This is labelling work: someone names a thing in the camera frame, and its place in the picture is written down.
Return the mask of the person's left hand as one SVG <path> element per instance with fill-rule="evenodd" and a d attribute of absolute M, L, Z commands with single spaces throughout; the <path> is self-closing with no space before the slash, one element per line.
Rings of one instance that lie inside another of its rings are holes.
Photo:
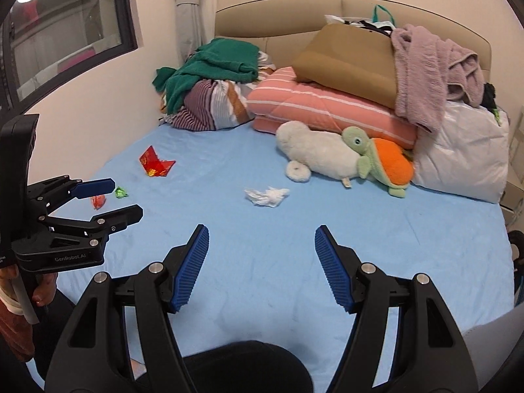
<path fill-rule="evenodd" d="M 34 310 L 29 302 L 38 307 L 44 307 L 52 302 L 57 289 L 57 273 L 47 273 L 41 276 L 39 284 L 35 287 L 31 298 L 28 298 L 18 267 L 7 266 L 1 269 L 1 297 L 8 297 L 5 306 L 8 310 L 20 307 L 26 319 L 33 316 Z"/>

